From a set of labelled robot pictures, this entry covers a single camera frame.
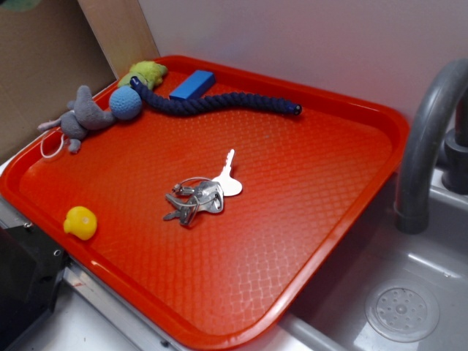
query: navy rope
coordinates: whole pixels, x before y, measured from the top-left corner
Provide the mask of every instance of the navy rope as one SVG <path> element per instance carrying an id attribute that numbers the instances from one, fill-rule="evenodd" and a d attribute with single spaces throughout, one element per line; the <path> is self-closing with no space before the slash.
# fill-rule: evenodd
<path id="1" fill-rule="evenodd" d="M 265 110 L 285 115 L 298 115 L 302 111 L 300 105 L 289 100 L 265 97 L 259 94 L 229 93 L 199 99 L 170 100 L 156 95 L 136 77 L 130 80 L 130 85 L 140 95 L 141 99 L 150 106 L 173 116 L 193 116 L 226 107 L 249 107 L 255 110 Z"/>

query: plastic tray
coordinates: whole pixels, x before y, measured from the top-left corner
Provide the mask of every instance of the plastic tray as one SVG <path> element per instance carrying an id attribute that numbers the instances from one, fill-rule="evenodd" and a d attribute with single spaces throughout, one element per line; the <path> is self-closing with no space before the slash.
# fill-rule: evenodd
<path id="1" fill-rule="evenodd" d="M 9 164 L 2 195 L 76 260 L 180 343 L 238 346 L 273 325 L 400 162 L 408 133 L 394 110 L 182 56 L 155 91 L 196 69 L 209 94 L 245 91 L 303 106 L 286 117 L 229 109 L 190 118 L 145 106 L 130 123 L 89 135 L 80 152 L 43 159 L 36 140 Z M 102 108 L 115 85 L 96 100 Z M 57 148 L 61 133 L 45 139 Z M 162 217 L 174 184 L 217 176 L 234 148 L 242 193 L 191 227 Z M 98 218 L 89 241 L 63 231 L 71 207 Z"/>

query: stainless steel sink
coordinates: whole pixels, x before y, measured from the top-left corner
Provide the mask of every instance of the stainless steel sink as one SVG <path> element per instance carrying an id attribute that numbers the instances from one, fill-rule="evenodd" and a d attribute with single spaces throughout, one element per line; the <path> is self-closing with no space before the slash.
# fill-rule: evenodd
<path id="1" fill-rule="evenodd" d="M 394 226 L 395 186 L 392 178 L 290 309 L 335 342 L 314 350 L 468 348 L 468 198 L 432 187 L 429 228 L 409 235 Z"/>

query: keychain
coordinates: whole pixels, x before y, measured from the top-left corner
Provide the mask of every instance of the keychain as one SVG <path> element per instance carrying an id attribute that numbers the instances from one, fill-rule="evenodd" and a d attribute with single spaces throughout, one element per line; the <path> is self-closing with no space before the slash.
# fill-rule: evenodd
<path id="1" fill-rule="evenodd" d="M 224 196 L 235 196 L 242 191 L 240 181 L 231 178 L 231 163 L 233 162 L 235 151 L 231 150 L 226 158 L 226 165 L 220 175 L 213 179 L 205 177 L 188 178 L 173 187 L 172 194 L 166 194 L 175 210 L 163 217 L 165 221 L 178 218 L 182 225 L 190 225 L 195 215 L 201 211 L 212 214 L 221 212 L 224 208 Z M 201 181 L 197 186 L 184 186 L 190 181 Z M 188 196 L 184 202 L 181 196 Z"/>

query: gray faucet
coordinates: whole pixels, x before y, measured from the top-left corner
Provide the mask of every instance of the gray faucet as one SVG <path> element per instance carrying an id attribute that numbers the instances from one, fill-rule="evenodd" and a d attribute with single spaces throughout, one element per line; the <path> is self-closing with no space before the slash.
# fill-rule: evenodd
<path id="1" fill-rule="evenodd" d="M 396 186 L 396 227 L 420 233 L 429 225 L 429 187 L 453 112 L 455 128 L 445 136 L 449 163 L 442 182 L 468 194 L 468 58 L 450 62 L 432 81 L 416 113 Z"/>

